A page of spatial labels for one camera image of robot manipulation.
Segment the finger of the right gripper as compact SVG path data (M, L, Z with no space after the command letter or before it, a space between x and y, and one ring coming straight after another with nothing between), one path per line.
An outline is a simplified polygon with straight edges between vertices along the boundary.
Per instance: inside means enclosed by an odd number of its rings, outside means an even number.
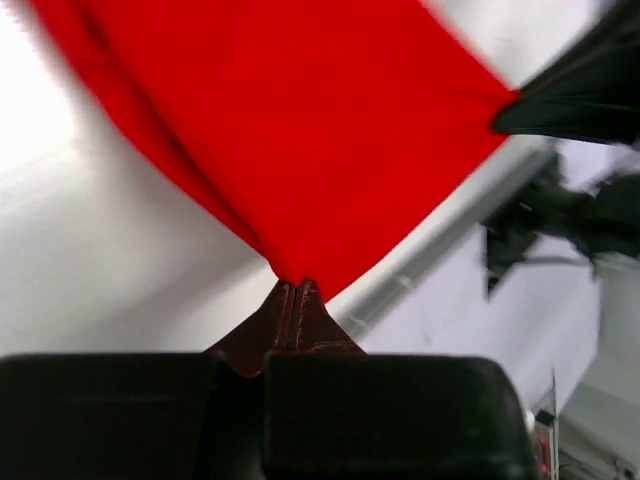
M509 135L600 144L639 142L639 31L587 36L494 117Z

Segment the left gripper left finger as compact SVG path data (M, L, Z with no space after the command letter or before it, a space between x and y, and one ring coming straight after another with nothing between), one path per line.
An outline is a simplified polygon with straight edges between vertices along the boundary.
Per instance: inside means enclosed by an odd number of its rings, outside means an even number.
M65 353L1 361L5 479L260 479L266 352L295 290L203 353Z

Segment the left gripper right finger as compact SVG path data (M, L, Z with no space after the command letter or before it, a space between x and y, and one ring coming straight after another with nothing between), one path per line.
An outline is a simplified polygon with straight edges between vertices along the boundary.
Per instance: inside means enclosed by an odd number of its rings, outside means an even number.
M296 290L264 371L269 479L535 479L514 386L476 356L362 352Z

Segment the red t shirt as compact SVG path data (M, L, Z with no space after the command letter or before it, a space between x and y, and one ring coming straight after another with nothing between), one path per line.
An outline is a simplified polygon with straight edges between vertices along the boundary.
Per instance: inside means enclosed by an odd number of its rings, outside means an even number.
M509 90L417 1L37 1L131 143L331 299L503 142Z

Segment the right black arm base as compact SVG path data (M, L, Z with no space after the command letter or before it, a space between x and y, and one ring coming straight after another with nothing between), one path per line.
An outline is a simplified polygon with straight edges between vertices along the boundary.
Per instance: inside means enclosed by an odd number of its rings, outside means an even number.
M639 152L632 150L584 186L571 188L561 156L547 154L534 177L481 225L485 228L486 294L519 265L639 267ZM529 255L542 237L567 241L576 258Z

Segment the aluminium table edge rail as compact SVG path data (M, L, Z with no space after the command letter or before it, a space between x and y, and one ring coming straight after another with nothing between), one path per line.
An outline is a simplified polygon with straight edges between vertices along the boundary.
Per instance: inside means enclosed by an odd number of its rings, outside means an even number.
M363 299L338 314L338 324L352 336L364 334L413 293L469 230L492 216L556 158L555 148L545 144L508 155L503 167L497 157L487 161L426 219L434 229L429 239Z

